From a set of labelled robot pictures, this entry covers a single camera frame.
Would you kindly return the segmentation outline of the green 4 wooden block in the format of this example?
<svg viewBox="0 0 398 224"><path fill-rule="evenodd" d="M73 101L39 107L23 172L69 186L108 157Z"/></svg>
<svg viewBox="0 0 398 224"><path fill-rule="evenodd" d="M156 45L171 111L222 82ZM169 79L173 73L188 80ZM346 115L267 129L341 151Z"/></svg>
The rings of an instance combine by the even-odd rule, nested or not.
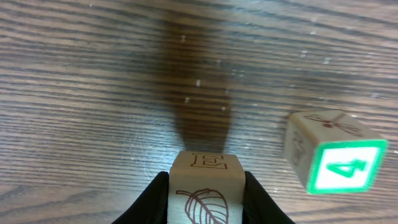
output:
<svg viewBox="0 0 398 224"><path fill-rule="evenodd" d="M284 157L309 194L366 192L389 146L388 140L341 110L292 113Z"/></svg>

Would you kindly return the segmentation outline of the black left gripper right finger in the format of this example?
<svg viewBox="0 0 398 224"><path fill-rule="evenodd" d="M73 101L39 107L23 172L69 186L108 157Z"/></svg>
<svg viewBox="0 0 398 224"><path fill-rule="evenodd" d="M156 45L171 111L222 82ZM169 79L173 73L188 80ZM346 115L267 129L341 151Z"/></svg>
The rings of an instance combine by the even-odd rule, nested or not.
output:
<svg viewBox="0 0 398 224"><path fill-rule="evenodd" d="M245 171L242 224L295 224L273 201L253 174Z"/></svg>

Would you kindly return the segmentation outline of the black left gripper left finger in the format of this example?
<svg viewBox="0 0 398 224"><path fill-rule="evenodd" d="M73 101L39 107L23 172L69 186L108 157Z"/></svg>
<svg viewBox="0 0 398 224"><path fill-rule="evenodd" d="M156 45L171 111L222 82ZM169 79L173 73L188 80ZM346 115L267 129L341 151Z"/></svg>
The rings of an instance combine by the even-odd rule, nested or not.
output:
<svg viewBox="0 0 398 224"><path fill-rule="evenodd" d="M136 201L112 224L166 224L169 173L159 172Z"/></svg>

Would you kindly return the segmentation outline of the leaf drawing wooden block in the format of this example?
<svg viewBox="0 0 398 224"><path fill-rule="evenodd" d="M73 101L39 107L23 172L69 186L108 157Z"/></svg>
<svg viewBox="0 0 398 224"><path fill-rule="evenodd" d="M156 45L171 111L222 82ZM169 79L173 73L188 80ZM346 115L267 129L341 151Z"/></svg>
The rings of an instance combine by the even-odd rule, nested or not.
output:
<svg viewBox="0 0 398 224"><path fill-rule="evenodd" d="M167 223L241 224L245 183L235 155L179 152L169 172Z"/></svg>

